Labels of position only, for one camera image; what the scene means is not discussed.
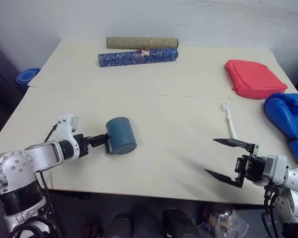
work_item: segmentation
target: black cable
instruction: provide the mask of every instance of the black cable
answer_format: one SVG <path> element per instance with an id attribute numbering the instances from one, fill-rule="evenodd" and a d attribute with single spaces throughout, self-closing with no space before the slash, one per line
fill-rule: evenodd
<path id="1" fill-rule="evenodd" d="M 44 191 L 43 191 L 43 188 L 42 188 L 42 186 L 41 186 L 41 184 L 40 184 L 39 182 L 38 182 L 38 186 L 39 186 L 39 190 L 40 190 L 41 192 L 44 192 Z"/>
<path id="2" fill-rule="evenodd" d="M 264 200 L 264 209 L 265 209 L 265 212 L 262 213 L 262 221 L 263 221 L 265 230 L 266 230 L 269 238 L 273 238 L 272 237 L 272 234 L 270 233 L 270 231 L 268 229 L 268 226 L 267 226 L 267 223 L 266 223 L 266 220 L 265 220 L 265 216 L 269 215 L 268 200 L 269 200 L 269 197 L 265 197 L 265 200 Z"/>
<path id="3" fill-rule="evenodd" d="M 272 197 L 272 200 L 270 201 L 270 206 L 269 206 L 269 210 L 270 210 L 270 218 L 272 220 L 272 225 L 273 225 L 273 229 L 274 229 L 274 233 L 275 233 L 275 238 L 279 238 L 278 236 L 278 232 L 277 232 L 277 228 L 276 228 L 276 224 L 275 224 L 275 219 L 274 219 L 274 202 L 276 197 L 278 196 L 278 193 L 275 193 L 274 196 Z"/>
<path id="4" fill-rule="evenodd" d="M 64 228 L 64 225 L 63 225 L 63 222 L 62 222 L 61 213 L 58 210 L 57 206 L 55 206 L 55 204 L 53 204 L 53 208 L 54 208 L 54 211 L 55 211 L 55 214 L 56 214 L 55 222 L 57 224 L 57 227 L 60 229 L 62 236 L 66 237 L 66 232 L 65 232 L 65 228 Z"/>
<path id="5" fill-rule="evenodd" d="M 15 227 L 7 238 L 13 238 L 15 235 L 18 235 L 18 233 L 22 233 L 23 231 L 31 231 L 35 238 L 44 238 L 42 231 L 38 227 L 30 224 Z"/>
<path id="6" fill-rule="evenodd" d="M 45 224 L 46 226 L 49 227 L 51 232 L 55 231 L 58 238 L 63 238 L 63 235 L 62 235 L 60 229 L 58 228 L 58 226 L 56 226 L 53 222 L 51 222 L 47 218 L 39 217 L 39 216 L 30 217 L 28 220 L 26 220 L 25 224 L 29 223 L 29 222 L 33 222 L 33 221 L 42 222 L 43 224 Z"/>
<path id="7" fill-rule="evenodd" d="M 47 137 L 45 138 L 44 142 L 47 142 L 49 140 L 49 138 L 51 137 L 53 131 L 56 130 L 56 127 L 57 127 L 57 124 L 55 124 L 52 129 L 50 130 L 49 134 L 47 135 Z M 43 172 L 40 172 L 40 177 L 41 177 L 41 180 L 42 180 L 42 183 L 43 183 L 43 186 L 44 186 L 44 190 L 45 190 L 45 194 L 47 196 L 47 199 L 48 199 L 48 203 L 49 203 L 49 206 L 50 206 L 50 209 L 51 209 L 51 213 L 53 214 L 53 216 L 55 216 L 55 212 L 54 212 L 54 208 L 53 208 L 53 204 L 52 204 L 52 201 L 51 201 L 51 196 L 50 196 L 50 193 L 49 193 L 49 189 L 46 185 L 46 182 L 45 182 L 45 179 L 44 179 L 44 176 L 43 176 Z"/>

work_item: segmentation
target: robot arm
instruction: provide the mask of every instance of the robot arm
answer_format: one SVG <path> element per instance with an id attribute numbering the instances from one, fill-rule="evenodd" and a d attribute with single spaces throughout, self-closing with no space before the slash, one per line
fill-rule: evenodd
<path id="1" fill-rule="evenodd" d="M 268 155 L 264 160 L 257 156 L 259 145 L 235 139 L 215 139 L 215 141 L 231 147 L 246 149 L 250 155 L 237 159 L 235 172 L 238 177 L 232 181 L 230 177 L 206 170 L 216 179 L 241 187 L 244 178 L 254 184 L 264 186 L 265 205 L 272 199 L 274 208 L 283 224 L 283 234 L 287 238 L 298 238 L 298 168 L 287 165 L 285 156 Z"/>
<path id="2" fill-rule="evenodd" d="M 51 212 L 39 189 L 35 173 L 58 166 L 64 160 L 75 160 L 87 155 L 89 144 L 95 147 L 108 140 L 107 134 L 92 138 L 84 137 L 83 134 L 73 136 L 77 125 L 78 118 L 73 114 L 66 114 L 48 135 L 50 141 L 29 146 L 24 151 L 0 154 L 0 199 L 10 232 L 27 223 L 35 226 L 33 229 L 50 233 L 51 222 L 44 218 Z M 23 231 L 21 237 L 30 237 L 32 234 L 33 232 Z"/>

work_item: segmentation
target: tabletop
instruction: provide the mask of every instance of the tabletop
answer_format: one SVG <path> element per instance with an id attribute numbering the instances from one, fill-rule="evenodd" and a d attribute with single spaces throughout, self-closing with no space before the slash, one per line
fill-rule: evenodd
<path id="1" fill-rule="evenodd" d="M 260 155 L 294 158 L 286 138 L 266 118 L 263 100 L 158 96 L 30 87 L 0 132 L 0 153 L 44 140 L 67 112 L 79 117 L 76 133 L 105 133 L 114 117 L 128 117 L 138 143 L 126 155 L 105 148 L 46 172 L 48 187 L 60 190 L 133 194 L 213 202 L 262 204 L 264 189 L 245 181 L 243 189 L 217 181 L 210 169 L 234 178 L 237 157 L 247 154 L 212 141 L 229 138 L 220 104 L 228 103 L 240 140 L 260 144 Z"/>
<path id="2" fill-rule="evenodd" d="M 180 46 L 179 57 L 173 62 L 99 67 L 98 54 L 126 51 L 134 50 L 63 40 L 29 85 L 94 92 L 242 98 L 231 90 L 233 83 L 224 68 L 228 60 L 237 59 L 266 65 L 288 85 L 287 93 L 297 92 L 270 50 Z"/>

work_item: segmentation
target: red cushion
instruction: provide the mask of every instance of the red cushion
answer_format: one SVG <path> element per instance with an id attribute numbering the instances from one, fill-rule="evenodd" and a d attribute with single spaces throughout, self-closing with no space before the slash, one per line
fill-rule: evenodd
<path id="1" fill-rule="evenodd" d="M 233 90 L 242 97 L 265 99 L 287 89 L 287 85 L 263 64 L 231 59 L 225 67 L 234 82 Z"/>

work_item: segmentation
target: white toothbrush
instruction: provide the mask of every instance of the white toothbrush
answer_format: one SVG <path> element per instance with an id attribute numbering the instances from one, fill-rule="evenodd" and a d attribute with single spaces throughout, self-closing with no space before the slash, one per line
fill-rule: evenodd
<path id="1" fill-rule="evenodd" d="M 232 137 L 232 139 L 237 139 L 234 127 L 233 127 L 233 123 L 232 123 L 232 119 L 230 118 L 230 113 L 229 113 L 229 107 L 227 103 L 222 103 L 221 104 L 221 110 L 223 112 L 225 112 L 226 114 L 226 121 L 229 127 L 229 131 L 230 131 L 230 135 Z"/>

